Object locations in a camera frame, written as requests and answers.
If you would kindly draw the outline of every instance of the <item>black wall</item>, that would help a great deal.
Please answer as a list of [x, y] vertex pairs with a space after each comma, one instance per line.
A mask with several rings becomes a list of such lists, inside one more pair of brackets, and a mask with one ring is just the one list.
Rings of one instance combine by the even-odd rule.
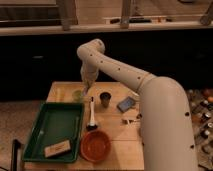
[[[81, 81], [76, 49], [100, 38], [106, 55], [184, 88], [212, 87], [213, 30], [0, 37], [0, 100], [45, 99], [52, 81]], [[113, 81], [100, 73], [98, 81]]]

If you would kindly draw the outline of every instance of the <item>wooden object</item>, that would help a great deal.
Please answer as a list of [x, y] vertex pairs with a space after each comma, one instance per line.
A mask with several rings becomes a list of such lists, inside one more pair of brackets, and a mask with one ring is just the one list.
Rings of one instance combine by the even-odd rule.
[[52, 157], [55, 155], [62, 154], [71, 150], [71, 145], [69, 140], [65, 140], [63, 142], [53, 144], [51, 146], [44, 148], [45, 157]]
[[[76, 102], [73, 96], [76, 91], [83, 90], [81, 82], [54, 82], [50, 89], [48, 102]], [[108, 108], [100, 102], [100, 94], [109, 92], [112, 97]], [[85, 113], [82, 133], [86, 133], [89, 121], [89, 102], [91, 97], [95, 101], [95, 118], [98, 129], [107, 133], [111, 141], [111, 150], [108, 157], [100, 163], [91, 163], [81, 156], [75, 163], [35, 163], [25, 162], [27, 170], [144, 170], [143, 148], [140, 137], [140, 122], [129, 125], [122, 123], [122, 118], [135, 119], [139, 113], [139, 105], [122, 114], [116, 107], [118, 102], [125, 99], [131, 90], [119, 82], [96, 82], [84, 97]]]

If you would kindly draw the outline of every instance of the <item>green item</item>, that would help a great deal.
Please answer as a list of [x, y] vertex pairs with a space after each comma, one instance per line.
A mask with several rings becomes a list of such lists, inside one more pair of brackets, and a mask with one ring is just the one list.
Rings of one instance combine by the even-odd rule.
[[[44, 103], [35, 120], [22, 160], [73, 163], [77, 160], [83, 122], [82, 103]], [[45, 158], [44, 148], [70, 140], [71, 151]]]

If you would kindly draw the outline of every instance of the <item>brush handle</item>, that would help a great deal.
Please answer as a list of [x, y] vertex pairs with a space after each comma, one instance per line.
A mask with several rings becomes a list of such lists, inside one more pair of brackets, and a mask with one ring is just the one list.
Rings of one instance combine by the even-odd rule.
[[89, 125], [90, 126], [95, 126], [95, 112], [94, 112], [94, 98], [91, 98], [91, 102], [90, 102], [90, 122]]

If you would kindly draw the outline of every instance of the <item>small block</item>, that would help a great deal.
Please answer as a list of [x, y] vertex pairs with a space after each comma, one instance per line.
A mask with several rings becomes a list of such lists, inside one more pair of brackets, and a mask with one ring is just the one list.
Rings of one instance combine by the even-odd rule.
[[45, 157], [52, 157], [52, 156], [67, 152], [69, 150], [71, 150], [70, 141], [65, 140], [60, 143], [45, 147], [44, 155]]

